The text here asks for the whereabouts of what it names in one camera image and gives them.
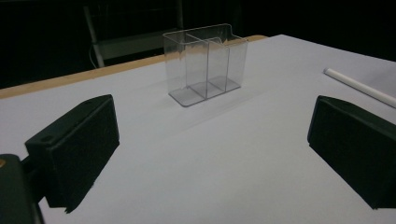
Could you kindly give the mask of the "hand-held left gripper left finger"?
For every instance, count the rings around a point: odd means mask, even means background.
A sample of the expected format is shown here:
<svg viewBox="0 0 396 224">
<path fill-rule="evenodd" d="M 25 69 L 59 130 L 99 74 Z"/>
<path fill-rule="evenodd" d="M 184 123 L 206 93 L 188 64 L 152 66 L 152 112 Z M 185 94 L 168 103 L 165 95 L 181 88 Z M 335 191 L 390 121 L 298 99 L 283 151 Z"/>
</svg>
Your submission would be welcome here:
<svg viewBox="0 0 396 224">
<path fill-rule="evenodd" d="M 25 142 L 35 197 L 74 211 L 120 145 L 113 97 L 86 100 Z"/>
</svg>

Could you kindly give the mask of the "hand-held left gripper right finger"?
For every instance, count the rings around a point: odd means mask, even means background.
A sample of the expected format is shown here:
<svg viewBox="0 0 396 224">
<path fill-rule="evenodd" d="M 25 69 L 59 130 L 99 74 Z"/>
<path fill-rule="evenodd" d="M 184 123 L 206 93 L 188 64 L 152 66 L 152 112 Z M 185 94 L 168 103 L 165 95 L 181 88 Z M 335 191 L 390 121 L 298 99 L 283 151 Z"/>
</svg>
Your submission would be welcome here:
<svg viewBox="0 0 396 224">
<path fill-rule="evenodd" d="M 396 209 L 395 124 L 320 95 L 307 142 L 371 208 Z"/>
</svg>

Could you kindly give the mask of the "white tube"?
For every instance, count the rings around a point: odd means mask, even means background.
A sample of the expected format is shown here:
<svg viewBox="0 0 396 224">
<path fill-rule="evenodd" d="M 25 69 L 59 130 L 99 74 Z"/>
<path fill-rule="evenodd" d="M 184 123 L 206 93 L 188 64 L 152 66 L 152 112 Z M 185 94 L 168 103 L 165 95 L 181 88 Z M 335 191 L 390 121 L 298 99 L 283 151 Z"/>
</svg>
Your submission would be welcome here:
<svg viewBox="0 0 396 224">
<path fill-rule="evenodd" d="M 365 84 L 359 82 L 358 80 L 348 77 L 346 75 L 343 75 L 331 68 L 325 68 L 323 70 L 323 73 L 326 76 L 331 77 L 341 83 L 344 83 L 344 84 L 348 85 L 349 87 L 351 87 L 357 91 L 360 91 L 372 98 L 375 98 L 376 100 L 378 100 L 386 105 L 396 108 L 396 98 L 395 97 L 392 97 L 388 94 L 385 94 L 382 91 L 379 91 L 379 90 L 374 89 L 368 85 L 365 85 Z"/>
</svg>

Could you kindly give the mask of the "clear plastic divided holder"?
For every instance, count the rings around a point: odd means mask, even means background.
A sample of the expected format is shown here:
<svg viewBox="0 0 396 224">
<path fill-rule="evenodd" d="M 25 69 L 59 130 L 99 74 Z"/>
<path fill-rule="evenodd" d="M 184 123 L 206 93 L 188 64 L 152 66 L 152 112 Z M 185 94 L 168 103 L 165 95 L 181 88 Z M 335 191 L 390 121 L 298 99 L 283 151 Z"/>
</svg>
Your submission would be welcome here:
<svg viewBox="0 0 396 224">
<path fill-rule="evenodd" d="M 248 40 L 229 24 L 164 34 L 168 94 L 188 107 L 239 89 L 247 49 Z"/>
</svg>

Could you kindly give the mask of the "metal stand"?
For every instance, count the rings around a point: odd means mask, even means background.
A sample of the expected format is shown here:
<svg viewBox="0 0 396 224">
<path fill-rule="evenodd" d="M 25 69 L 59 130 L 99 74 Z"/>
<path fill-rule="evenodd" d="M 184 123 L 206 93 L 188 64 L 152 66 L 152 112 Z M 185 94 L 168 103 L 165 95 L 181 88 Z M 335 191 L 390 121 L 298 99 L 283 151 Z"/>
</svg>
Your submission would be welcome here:
<svg viewBox="0 0 396 224">
<path fill-rule="evenodd" d="M 182 0 L 90 0 L 83 7 L 93 66 L 163 47 L 163 34 L 183 27 Z"/>
</svg>

